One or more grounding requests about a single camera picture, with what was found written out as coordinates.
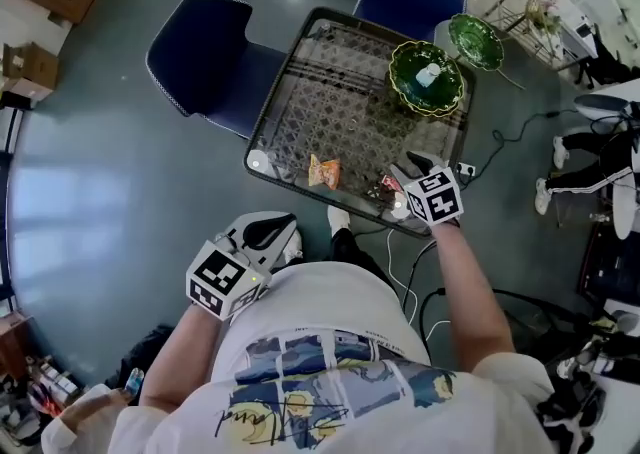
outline green glass plate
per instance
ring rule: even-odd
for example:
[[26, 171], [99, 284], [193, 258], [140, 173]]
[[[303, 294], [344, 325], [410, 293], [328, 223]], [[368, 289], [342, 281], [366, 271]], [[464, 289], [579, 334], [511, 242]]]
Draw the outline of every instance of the green glass plate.
[[[425, 88], [416, 74], [429, 63], [440, 67], [440, 75]], [[393, 51], [389, 78], [402, 101], [424, 116], [446, 116], [464, 94], [464, 82], [456, 62], [429, 42], [406, 42]]]
[[460, 55], [476, 68], [497, 70], [502, 65], [502, 42], [491, 26], [479, 18], [454, 15], [449, 23], [449, 36]]

